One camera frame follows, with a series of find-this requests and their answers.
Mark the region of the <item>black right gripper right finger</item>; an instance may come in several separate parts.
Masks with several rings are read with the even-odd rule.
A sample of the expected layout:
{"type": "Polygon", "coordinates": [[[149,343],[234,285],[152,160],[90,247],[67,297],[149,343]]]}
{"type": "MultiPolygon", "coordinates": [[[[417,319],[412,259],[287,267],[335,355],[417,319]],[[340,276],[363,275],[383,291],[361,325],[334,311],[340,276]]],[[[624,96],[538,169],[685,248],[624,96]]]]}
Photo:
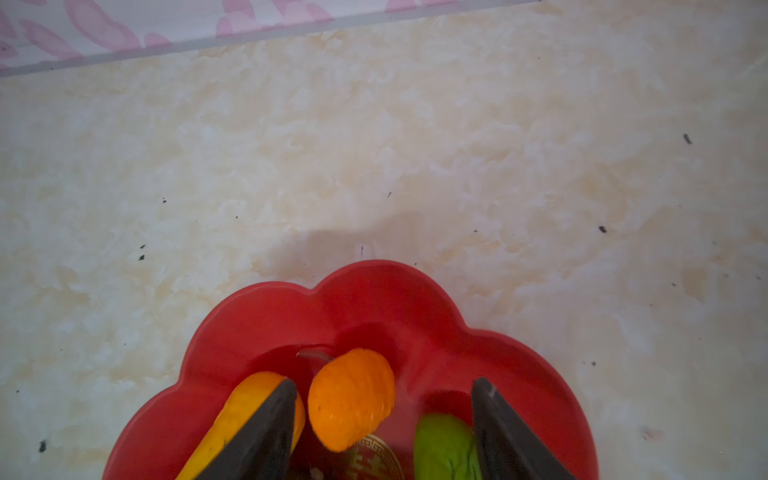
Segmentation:
{"type": "Polygon", "coordinates": [[[484,479],[575,479],[486,378],[473,382],[471,404],[484,479]]]}

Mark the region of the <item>green fake mango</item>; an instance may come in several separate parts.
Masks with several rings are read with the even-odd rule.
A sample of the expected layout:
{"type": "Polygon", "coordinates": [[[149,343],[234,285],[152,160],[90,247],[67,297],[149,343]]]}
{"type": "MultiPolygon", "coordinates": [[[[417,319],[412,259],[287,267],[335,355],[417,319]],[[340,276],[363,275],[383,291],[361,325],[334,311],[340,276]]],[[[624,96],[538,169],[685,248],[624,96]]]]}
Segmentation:
{"type": "Polygon", "coordinates": [[[452,415],[423,415],[414,436],[413,471],[415,479],[481,479],[473,430],[452,415]]]}

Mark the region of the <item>orange fake tangerine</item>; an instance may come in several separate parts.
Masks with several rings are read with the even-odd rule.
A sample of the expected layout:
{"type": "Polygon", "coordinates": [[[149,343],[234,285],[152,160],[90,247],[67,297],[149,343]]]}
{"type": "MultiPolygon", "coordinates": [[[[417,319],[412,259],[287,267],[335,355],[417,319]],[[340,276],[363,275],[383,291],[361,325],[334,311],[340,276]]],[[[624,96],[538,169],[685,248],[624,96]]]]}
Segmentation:
{"type": "Polygon", "coordinates": [[[308,393],[314,434],[331,452],[343,452],[373,433],[396,401],[393,370],[381,354],[353,349],[324,365],[308,393]]]}

